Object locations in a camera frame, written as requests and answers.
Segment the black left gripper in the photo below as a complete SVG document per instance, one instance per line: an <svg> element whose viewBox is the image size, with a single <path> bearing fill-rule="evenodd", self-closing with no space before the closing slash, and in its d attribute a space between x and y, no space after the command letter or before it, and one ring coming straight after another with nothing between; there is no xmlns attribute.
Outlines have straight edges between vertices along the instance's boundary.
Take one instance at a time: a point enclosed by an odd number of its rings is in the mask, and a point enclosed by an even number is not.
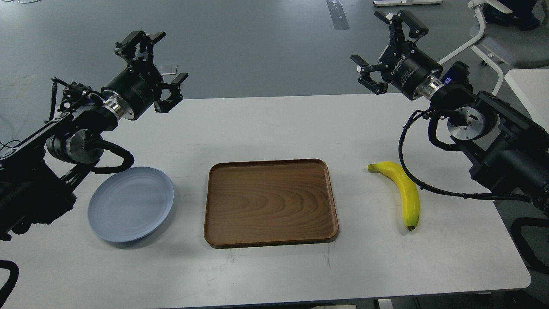
<svg viewBox="0 0 549 309"><path fill-rule="evenodd" d="M125 102L124 118L136 121L152 104L157 113L168 113L183 99L181 84L190 76L178 74L171 83L164 83L154 64L154 46L166 37L164 31L147 35L144 31L131 32L115 44L115 54L127 63L127 68L101 88L106 96L118 95ZM161 99L163 91L169 91Z"/></svg>

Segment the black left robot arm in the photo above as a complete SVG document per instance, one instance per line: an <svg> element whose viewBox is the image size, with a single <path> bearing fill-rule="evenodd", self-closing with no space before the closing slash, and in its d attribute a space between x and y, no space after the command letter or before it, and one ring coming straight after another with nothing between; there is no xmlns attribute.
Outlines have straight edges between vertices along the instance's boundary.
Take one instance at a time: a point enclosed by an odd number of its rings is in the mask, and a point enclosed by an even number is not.
<svg viewBox="0 0 549 309"><path fill-rule="evenodd" d="M1 155L2 241L33 224L51 224L72 210L77 186L90 173L114 174L135 162L130 151L102 138L122 118L137 120L149 107L168 113L183 99L188 73L165 82L154 64L154 47L165 32L130 33L115 45L126 62L100 91L52 78L51 103L58 115Z"/></svg>

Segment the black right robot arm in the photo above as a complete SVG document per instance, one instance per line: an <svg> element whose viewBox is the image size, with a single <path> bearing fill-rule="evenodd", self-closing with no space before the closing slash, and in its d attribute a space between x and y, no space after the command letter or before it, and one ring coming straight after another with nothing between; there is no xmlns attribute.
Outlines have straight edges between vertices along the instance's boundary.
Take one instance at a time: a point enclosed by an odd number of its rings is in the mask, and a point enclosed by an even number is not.
<svg viewBox="0 0 549 309"><path fill-rule="evenodd" d="M398 143L400 164L421 189L476 200L525 201L548 214L548 133L495 95L475 94L468 67L458 61L441 77L442 66L417 47L428 28L410 11L384 14L378 19L389 27L389 43L377 64L351 55L359 71L359 83L376 95L394 86L410 100L424 97L430 106L410 116ZM471 162L472 180L488 189L473 194L445 191L416 178L405 165L403 146L410 126L428 119L428 140L440 149L461 152Z"/></svg>

